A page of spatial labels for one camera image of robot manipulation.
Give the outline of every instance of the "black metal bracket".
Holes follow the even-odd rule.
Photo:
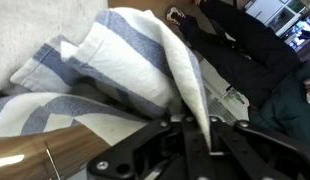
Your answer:
[[[156,172],[157,180],[289,180],[300,173],[310,180],[309,147],[247,121],[210,121],[211,151],[193,117],[156,120],[91,160],[89,179],[138,180]]]

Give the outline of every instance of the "person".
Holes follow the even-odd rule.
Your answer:
[[[251,123],[282,132],[310,145],[310,61],[297,54],[271,28],[219,0],[193,1],[250,55],[227,46],[223,38],[199,28],[197,20],[177,7],[166,12],[184,38],[219,75],[246,96]]]

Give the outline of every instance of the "bolt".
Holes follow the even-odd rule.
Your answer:
[[[212,122],[217,122],[218,119],[217,119],[216,117],[211,117],[211,121],[212,121]]]
[[[262,180],[275,180],[275,179],[273,179],[271,177],[263,177]]]
[[[197,180],[209,180],[207,177],[199,177]]]
[[[102,162],[99,162],[96,166],[96,168],[98,170],[106,170],[108,168],[108,162],[107,161],[102,161]]]
[[[187,117],[187,118],[186,118],[186,121],[192,122],[192,121],[194,121],[194,118],[193,118],[193,117]]]
[[[161,126],[162,126],[162,127],[167,127],[168,124],[167,124],[167,122],[163,121],[163,122],[161,122]]]
[[[171,122],[181,122],[184,116],[184,114],[176,114],[171,117]]]
[[[209,155],[211,156],[225,156],[224,152],[210,152]]]
[[[248,123],[244,121],[240,122],[239,125],[242,127],[248,127]]]

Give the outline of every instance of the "dark jacket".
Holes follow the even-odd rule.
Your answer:
[[[259,112],[249,110],[251,123],[282,132],[310,145],[310,104],[303,81],[310,78],[310,61],[304,62],[273,91]]]

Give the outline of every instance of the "striped towel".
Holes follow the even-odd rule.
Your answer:
[[[197,59],[150,11],[99,13],[81,44],[53,38],[11,81],[34,93],[0,99],[1,137],[81,123],[115,144],[143,127],[145,117],[183,113],[184,101],[209,139]],[[108,106],[109,97],[137,113]],[[116,133],[123,134],[118,138]]]

